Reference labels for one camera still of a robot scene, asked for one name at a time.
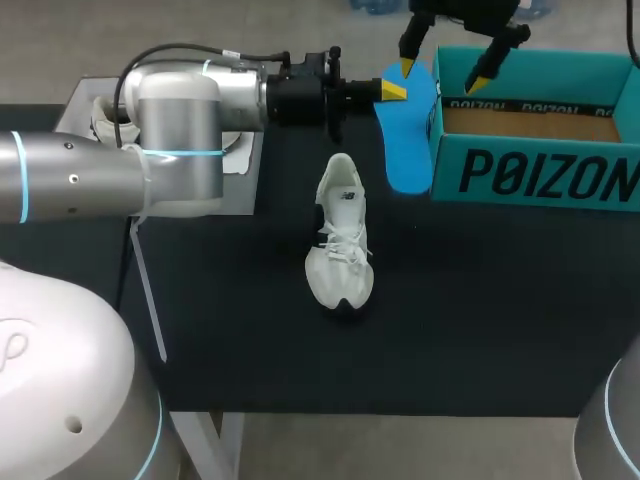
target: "teal shoe box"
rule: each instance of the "teal shoe box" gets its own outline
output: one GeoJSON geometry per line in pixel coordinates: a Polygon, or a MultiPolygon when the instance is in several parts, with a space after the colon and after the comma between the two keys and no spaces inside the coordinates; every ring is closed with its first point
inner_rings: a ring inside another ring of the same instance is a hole
{"type": "Polygon", "coordinates": [[[629,57],[513,50],[497,79],[465,96],[482,53],[436,54],[431,197],[640,211],[640,71],[629,57]]]}

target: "blue insole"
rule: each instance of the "blue insole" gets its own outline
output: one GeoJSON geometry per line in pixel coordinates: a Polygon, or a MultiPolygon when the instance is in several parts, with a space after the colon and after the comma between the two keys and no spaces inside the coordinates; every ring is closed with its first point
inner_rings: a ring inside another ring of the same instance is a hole
{"type": "Polygon", "coordinates": [[[427,192],[433,181],[427,121],[436,101],[435,82],[422,63],[413,66],[406,80],[399,63],[387,68],[382,78],[407,89],[406,101],[375,104],[384,138],[387,180],[400,193],[427,192]]]}

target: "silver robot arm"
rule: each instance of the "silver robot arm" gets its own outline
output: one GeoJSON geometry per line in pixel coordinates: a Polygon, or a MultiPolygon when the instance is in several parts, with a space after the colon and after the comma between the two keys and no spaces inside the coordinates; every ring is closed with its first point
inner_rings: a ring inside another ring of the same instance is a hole
{"type": "Polygon", "coordinates": [[[381,79],[345,81],[339,59],[332,47],[283,64],[277,75],[228,57],[141,62],[122,89],[139,148],[59,133],[0,134],[0,223],[212,214],[223,197],[222,132],[315,125],[339,142],[347,113],[406,99],[381,79]]]}

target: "table leg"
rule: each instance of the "table leg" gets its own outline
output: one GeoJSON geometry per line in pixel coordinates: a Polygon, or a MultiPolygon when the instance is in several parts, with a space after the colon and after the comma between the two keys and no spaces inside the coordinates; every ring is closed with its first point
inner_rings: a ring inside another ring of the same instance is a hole
{"type": "Polygon", "coordinates": [[[227,420],[229,437],[224,443],[207,412],[171,412],[171,419],[201,480],[236,480],[244,419],[227,420]]]}

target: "black table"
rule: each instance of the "black table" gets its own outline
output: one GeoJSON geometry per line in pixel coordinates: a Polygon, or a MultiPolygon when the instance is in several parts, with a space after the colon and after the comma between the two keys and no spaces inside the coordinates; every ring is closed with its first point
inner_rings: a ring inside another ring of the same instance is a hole
{"type": "MultiPolygon", "coordinates": [[[[306,284],[315,189],[338,151],[319,131],[269,129],[255,216],[144,224],[167,364],[135,262],[122,315],[169,408],[577,415],[639,330],[640,218],[394,194],[374,119],[348,121],[341,150],[367,190],[376,274],[358,324],[327,318],[306,284]]],[[[3,227],[0,256],[112,300],[122,231],[3,227]]]]}

